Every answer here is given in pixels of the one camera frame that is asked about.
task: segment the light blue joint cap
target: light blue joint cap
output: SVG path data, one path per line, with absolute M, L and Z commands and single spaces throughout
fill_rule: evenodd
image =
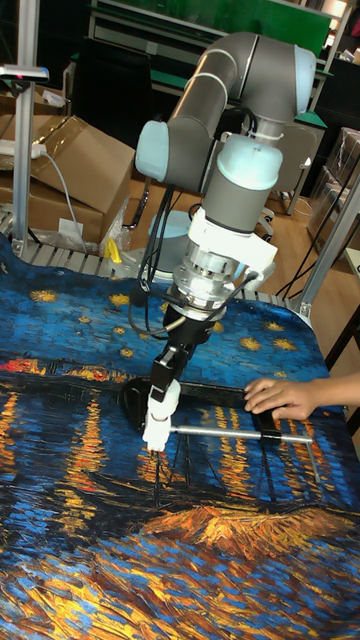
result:
M 263 191 L 277 182 L 282 163 L 279 149 L 261 144 L 238 134 L 230 136 L 218 155 L 221 173 L 233 184 Z
M 296 107 L 297 113 L 305 113 L 310 100 L 311 89 L 314 83 L 316 70 L 316 58 L 312 51 L 301 49 L 297 45 L 295 49 L 295 73 L 296 73 Z
M 169 131 L 166 122 L 150 120 L 144 126 L 136 149 L 137 170 L 163 182 L 169 162 Z

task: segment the hand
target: hand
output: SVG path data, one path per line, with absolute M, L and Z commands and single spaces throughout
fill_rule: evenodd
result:
M 318 406 L 314 382 L 259 378 L 245 387 L 245 411 L 261 413 L 275 409 L 274 419 L 305 420 Z

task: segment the table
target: table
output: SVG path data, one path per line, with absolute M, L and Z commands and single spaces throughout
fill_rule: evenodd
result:
M 314 438 L 319 485 L 299 445 L 171 436 L 149 455 L 121 387 L 161 346 L 130 330 L 130 285 L 27 265 L 0 236 L 2 638 L 358 637 L 359 464 L 340 408 L 277 425 Z M 237 300 L 184 379 L 258 375 L 327 370 L 298 316 Z M 220 405 L 186 417 L 253 429 Z

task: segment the metal profile beam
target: metal profile beam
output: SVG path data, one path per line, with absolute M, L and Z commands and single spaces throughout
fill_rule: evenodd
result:
M 40 0 L 20 0 L 17 60 L 20 67 L 36 66 L 39 10 Z M 26 251 L 28 233 L 34 86 L 31 82 L 16 101 L 12 250 L 19 257 Z

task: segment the blue fabric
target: blue fabric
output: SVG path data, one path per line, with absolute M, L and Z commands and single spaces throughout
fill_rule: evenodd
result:
M 303 445 L 171 436 L 149 455 L 120 393 L 162 345 L 130 329 L 130 285 L 28 266 L 0 238 L 1 637 L 358 637 L 359 464 L 340 409 L 278 425 L 314 438 L 320 485 Z M 184 379 L 259 375 L 328 374 L 300 318 L 236 301 Z M 254 429 L 186 401 L 176 420 Z

